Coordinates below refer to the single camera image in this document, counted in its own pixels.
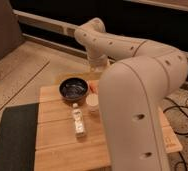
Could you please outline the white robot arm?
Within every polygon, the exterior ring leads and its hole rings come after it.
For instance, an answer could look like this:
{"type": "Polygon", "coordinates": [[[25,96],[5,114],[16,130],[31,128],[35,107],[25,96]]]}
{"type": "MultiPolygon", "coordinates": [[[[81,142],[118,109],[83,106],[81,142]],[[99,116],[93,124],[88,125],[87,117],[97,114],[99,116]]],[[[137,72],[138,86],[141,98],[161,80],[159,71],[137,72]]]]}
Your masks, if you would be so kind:
{"type": "Polygon", "coordinates": [[[109,34],[94,18],[77,27],[99,80],[99,110],[112,171],[170,171],[159,119],[160,102],[188,75],[185,54],[152,40],[109,34]]]}

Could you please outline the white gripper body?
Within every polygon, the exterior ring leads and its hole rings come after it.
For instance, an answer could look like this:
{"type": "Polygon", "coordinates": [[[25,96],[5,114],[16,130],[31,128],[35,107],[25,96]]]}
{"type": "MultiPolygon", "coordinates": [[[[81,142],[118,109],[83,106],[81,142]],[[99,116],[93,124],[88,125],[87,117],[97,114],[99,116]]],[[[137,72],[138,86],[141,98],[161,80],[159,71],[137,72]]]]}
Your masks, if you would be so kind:
{"type": "Polygon", "coordinates": [[[110,65],[106,55],[95,51],[88,51],[87,58],[90,65],[90,70],[93,72],[102,72],[110,65]]]}

